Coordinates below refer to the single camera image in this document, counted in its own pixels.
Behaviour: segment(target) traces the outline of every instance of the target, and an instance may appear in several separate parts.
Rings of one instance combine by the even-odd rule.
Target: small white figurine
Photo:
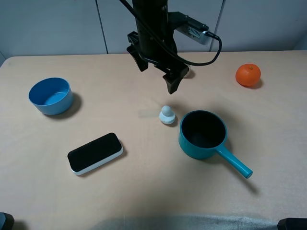
[[[159,114],[159,118],[162,121],[162,123],[166,125],[170,125],[175,121],[176,114],[173,112],[171,107],[165,105],[162,107],[162,110]]]

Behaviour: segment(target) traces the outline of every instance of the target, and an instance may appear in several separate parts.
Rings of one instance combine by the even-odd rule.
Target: black object
[[[175,92],[187,74],[187,65],[210,65],[219,56],[222,41],[215,34],[208,31],[209,27],[180,12],[168,12],[167,0],[132,0],[133,8],[125,1],[121,3],[136,18],[138,33],[128,34],[131,45],[127,51],[133,56],[140,71],[148,68],[148,63],[166,74],[166,81],[170,94]],[[187,61],[177,54],[176,43],[173,39],[174,30],[178,29],[183,34],[203,43],[204,36],[218,40],[219,49],[212,61],[194,63]]]
[[[278,222],[278,230],[307,230],[306,218],[287,218]]]
[[[120,152],[122,145],[114,133],[106,134],[68,153],[71,169],[79,172]]]
[[[181,130],[190,143],[207,149],[220,145],[226,136],[223,122],[207,111],[188,114],[182,121]]]
[[[0,230],[11,230],[14,222],[15,220],[12,215],[0,212]]]

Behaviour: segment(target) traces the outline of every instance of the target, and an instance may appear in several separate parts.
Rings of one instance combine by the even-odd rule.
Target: wooden table
[[[197,62],[213,55],[182,54]],[[235,80],[245,63],[261,69],[255,89]],[[140,72],[128,54],[12,57],[0,68],[0,211],[31,230],[90,230],[111,218],[175,213],[307,217],[306,65],[306,51],[222,53],[169,95],[163,73]],[[45,116],[28,100],[49,77],[67,79],[74,92],[62,115]],[[218,155],[185,155],[179,125],[158,119],[166,104],[179,121],[196,109],[218,114],[227,146],[252,177]],[[74,175],[68,152],[109,132],[123,156]]]

